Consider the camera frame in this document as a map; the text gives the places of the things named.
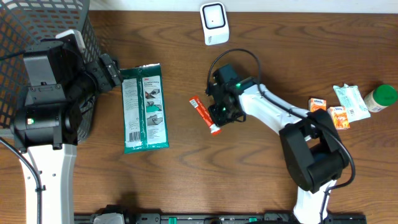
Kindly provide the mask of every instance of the green cap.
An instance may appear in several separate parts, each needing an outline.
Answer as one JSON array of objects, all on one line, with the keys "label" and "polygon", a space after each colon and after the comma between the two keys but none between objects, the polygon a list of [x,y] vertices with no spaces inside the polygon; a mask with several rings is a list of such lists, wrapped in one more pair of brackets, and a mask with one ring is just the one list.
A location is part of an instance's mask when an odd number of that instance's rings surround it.
[{"label": "green cap", "polygon": [[390,85],[381,85],[373,92],[373,99],[381,106],[393,105],[398,98],[397,90]]}]

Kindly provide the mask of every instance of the green package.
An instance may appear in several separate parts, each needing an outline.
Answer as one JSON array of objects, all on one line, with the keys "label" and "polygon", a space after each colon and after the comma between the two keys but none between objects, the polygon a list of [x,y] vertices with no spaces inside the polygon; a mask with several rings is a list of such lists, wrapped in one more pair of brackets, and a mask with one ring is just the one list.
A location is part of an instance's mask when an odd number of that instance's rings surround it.
[{"label": "green package", "polygon": [[160,64],[121,70],[124,153],[169,146]]}]

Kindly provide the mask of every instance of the bottle with green lid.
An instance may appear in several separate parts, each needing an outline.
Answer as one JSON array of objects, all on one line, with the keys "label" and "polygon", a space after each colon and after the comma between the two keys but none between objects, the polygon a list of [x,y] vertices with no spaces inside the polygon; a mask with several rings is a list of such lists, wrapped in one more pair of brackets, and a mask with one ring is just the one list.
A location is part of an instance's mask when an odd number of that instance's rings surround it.
[{"label": "bottle with green lid", "polygon": [[391,85],[381,85],[365,96],[364,102],[370,112],[379,112],[393,105],[398,99],[397,90]]}]

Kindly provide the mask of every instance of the brown tabletop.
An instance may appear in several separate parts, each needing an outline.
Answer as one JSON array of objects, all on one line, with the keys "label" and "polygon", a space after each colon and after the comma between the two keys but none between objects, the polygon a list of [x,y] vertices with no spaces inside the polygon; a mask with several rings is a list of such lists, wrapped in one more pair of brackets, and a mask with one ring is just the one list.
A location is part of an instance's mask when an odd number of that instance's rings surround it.
[{"label": "brown tabletop", "polygon": [[[279,137],[259,120],[228,124],[212,136],[188,99],[204,94],[212,61],[227,49],[252,50],[261,80],[273,93],[306,108],[316,96],[340,105],[333,85],[359,86],[362,96],[381,83],[398,88],[398,15],[228,13],[230,37],[206,46],[198,12],[90,12],[104,52],[122,68],[160,63],[170,147],[124,154],[121,89],[101,95],[91,135],[78,146],[75,213],[107,204],[164,213],[264,213],[292,210],[297,186],[285,167]],[[255,76],[243,53],[222,58]],[[339,131],[356,164],[349,187],[332,191],[328,208],[359,212],[368,223],[398,218],[398,104]],[[345,181],[350,169],[338,183]],[[0,223],[25,222],[21,165],[0,148]]]}]

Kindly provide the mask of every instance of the plastic basket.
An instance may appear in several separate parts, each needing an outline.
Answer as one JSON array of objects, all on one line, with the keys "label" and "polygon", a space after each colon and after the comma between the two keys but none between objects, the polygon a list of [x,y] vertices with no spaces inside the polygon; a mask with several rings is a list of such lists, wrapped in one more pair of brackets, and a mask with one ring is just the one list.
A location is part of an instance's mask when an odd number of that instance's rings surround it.
[{"label": "plastic basket", "polygon": [[[87,16],[89,0],[0,0],[0,56],[24,50],[41,39],[55,38],[68,29],[81,32],[85,62],[100,55],[93,27]],[[22,56],[0,62],[0,128],[8,129],[16,110],[23,106],[29,79]],[[82,111],[94,107],[88,104]],[[83,115],[78,140],[88,137],[93,110]]]}]

